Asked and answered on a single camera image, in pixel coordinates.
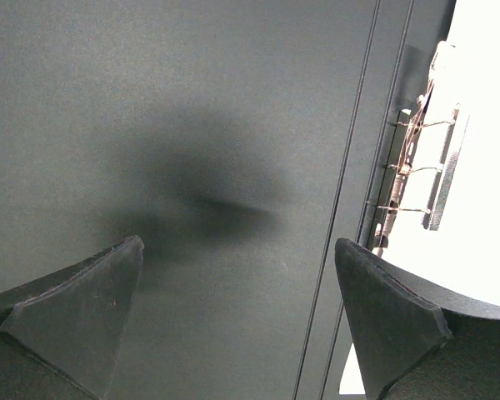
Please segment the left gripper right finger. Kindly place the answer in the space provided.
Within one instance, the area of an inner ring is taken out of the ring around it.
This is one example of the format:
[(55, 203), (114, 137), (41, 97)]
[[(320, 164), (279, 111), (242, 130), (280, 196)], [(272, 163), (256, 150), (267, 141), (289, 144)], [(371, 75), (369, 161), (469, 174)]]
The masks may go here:
[(500, 306), (335, 244), (342, 304), (369, 399), (500, 399)]

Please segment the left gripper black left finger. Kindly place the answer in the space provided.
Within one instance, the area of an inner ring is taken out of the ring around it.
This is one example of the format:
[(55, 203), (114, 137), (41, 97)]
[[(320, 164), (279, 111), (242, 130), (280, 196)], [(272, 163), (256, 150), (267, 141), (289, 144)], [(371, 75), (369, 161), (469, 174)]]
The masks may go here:
[(132, 236), (0, 292), (0, 399), (104, 399), (144, 244)]

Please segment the grey black file folder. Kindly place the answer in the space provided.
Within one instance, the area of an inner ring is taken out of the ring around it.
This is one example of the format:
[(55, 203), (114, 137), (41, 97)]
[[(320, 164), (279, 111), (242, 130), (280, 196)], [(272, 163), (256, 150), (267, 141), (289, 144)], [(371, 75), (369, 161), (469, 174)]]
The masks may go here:
[(0, 292), (138, 235), (111, 399), (336, 399), (333, 262), (452, 1), (0, 1)]

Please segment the printed paper sheet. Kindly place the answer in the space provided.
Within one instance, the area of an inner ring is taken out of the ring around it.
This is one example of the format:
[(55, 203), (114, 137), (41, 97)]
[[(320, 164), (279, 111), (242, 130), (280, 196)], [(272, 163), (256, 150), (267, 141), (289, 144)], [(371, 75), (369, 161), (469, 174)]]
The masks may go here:
[(500, 306), (500, 1), (459, 1), (445, 41), (470, 110), (455, 177), (436, 232), (418, 229), (384, 260)]

